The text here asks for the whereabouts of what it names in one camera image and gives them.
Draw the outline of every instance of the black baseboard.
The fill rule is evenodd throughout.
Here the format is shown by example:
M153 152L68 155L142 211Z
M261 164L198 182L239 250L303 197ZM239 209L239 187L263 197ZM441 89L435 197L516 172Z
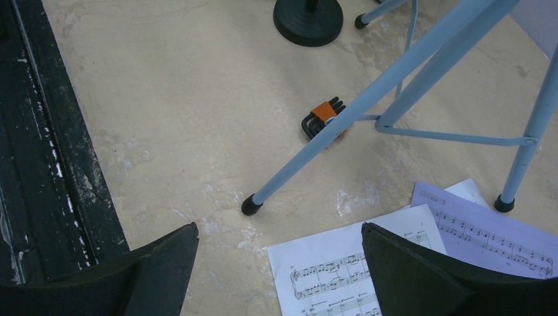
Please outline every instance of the black baseboard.
M0 0L0 283L129 251L40 0Z

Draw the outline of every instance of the rubber leg tip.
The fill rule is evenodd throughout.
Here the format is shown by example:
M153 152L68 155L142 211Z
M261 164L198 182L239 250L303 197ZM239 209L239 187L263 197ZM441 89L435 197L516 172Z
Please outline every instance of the rubber leg tip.
M501 213L510 212L515 206L515 199L513 199L513 201L511 201L510 203L504 203L502 202L501 197L502 195L500 194L496 201L494 201L494 208L496 209L496 211L499 211Z
M247 199L245 199L244 202L242 202L241 210L242 210L242 213L246 216L252 216L252 215L258 213L258 210L263 205L263 204L260 204L260 205L255 204L254 201L252 200L253 196L254 195L252 194Z
M368 25L368 23L363 23L363 21L362 21L363 15L365 15L365 14L363 13L363 14L359 15L355 19L355 27L358 28L359 30L362 30L363 28L366 27L366 25Z

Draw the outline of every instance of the marble floor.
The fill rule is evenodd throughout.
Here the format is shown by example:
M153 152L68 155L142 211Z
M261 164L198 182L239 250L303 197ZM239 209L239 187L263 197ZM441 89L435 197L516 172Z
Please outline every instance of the marble floor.
M454 2L421 1L417 35ZM276 31L274 0L43 3L130 247L192 221L200 228L182 315L280 315L266 247L396 210L417 180L471 177L491 203L511 166L513 148L359 123L245 217L242 200L307 143L301 119L333 96L349 103L401 54L410 6L358 31L354 18L376 3L341 0L340 37L304 48ZM399 124L520 135L548 62L507 17ZM554 234L556 123L510 214Z

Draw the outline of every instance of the music staff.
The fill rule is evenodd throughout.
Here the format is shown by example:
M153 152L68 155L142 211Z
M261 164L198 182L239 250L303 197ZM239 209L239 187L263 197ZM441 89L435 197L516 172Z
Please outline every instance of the music staff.
M358 316L382 316L382 312L377 304L378 299L376 298L376 294L371 294L367 296L363 296L362 298L357 298L355 300L351 300L347 303L337 302L330 304L328 309L324 309L322 311L317 312L310 312L305 313L305 316L334 316L342 314L346 311L350 311L351 309L359 308L359 312L355 315ZM362 311L362 307L366 307L368 304L375 303L374 308L370 309L366 312Z
M434 216L441 232L450 234L494 254L501 255L511 263L523 265L546 278L549 278L553 273L552 258L542 253L516 244L512 240L506 240L504 237L480 227L475 227L446 213L438 211L435 212Z
M404 237L416 244L430 247L425 232L409 233ZM295 297L299 300L369 278L364 252L291 273Z

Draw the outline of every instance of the white paint chip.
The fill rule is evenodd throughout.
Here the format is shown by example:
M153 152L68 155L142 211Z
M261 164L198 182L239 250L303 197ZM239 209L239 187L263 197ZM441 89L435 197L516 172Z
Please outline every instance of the white paint chip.
M337 191L337 211L343 217L353 211L353 207L372 206L380 201L378 192L368 181L365 181L366 197L351 197L343 190Z
M72 206L72 201L70 201L70 196L66 196L66 199L68 200L68 207L70 208L70 213L73 213L74 208Z

